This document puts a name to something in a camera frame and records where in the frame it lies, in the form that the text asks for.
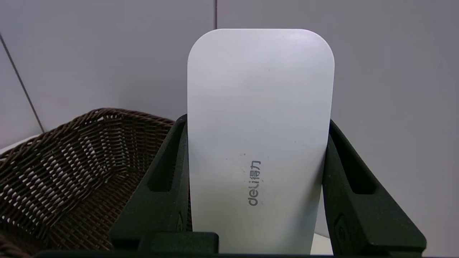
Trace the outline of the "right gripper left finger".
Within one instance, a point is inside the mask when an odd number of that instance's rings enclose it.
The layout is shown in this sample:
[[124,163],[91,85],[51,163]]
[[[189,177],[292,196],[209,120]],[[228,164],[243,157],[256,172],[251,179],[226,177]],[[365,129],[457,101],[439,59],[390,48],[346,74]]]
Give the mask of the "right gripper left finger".
[[172,126],[109,232],[117,251],[218,251],[218,235],[193,232],[187,116]]

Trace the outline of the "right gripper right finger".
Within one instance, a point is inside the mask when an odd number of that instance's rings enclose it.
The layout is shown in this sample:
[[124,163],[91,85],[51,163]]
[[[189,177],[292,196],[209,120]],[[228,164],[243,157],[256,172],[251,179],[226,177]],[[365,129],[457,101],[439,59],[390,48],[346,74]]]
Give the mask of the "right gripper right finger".
[[427,240],[330,122],[322,178],[328,235],[336,256],[421,256]]

